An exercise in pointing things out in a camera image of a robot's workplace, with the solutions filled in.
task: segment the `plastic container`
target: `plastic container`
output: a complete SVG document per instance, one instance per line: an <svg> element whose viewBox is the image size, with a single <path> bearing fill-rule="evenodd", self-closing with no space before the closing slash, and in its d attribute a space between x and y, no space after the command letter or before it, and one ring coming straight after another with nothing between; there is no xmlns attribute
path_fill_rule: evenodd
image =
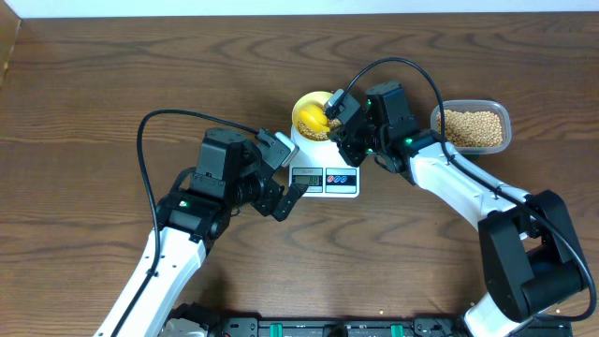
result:
<svg viewBox="0 0 599 337"><path fill-rule="evenodd" d="M443 102L445 109L454 110L457 112L478 112L478 111L490 111L499 116L499 121L502 124L502 144L493 147L458 147L461 154L497 154L509 145L512 141L512 125L509 123L509 115L503 105L487 100L476 100L476 99L458 99ZM439 113L439 106L437 106L431 114L431 129L439 132L437 127L437 114Z"/></svg>

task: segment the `white scale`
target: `white scale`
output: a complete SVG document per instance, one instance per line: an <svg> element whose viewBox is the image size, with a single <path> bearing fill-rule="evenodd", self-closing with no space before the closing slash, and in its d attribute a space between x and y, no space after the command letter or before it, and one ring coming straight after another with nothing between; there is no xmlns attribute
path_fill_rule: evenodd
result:
<svg viewBox="0 0 599 337"><path fill-rule="evenodd" d="M292 119L306 104L323 107L332 97L331 93L314 92L302 97L293 108ZM299 147L289 165L289 184L307 184L304 197L315 198L355 198L359 194L359 168L345 164L337 144L330 140L315 141L306 139L291 126L291 140Z"/></svg>

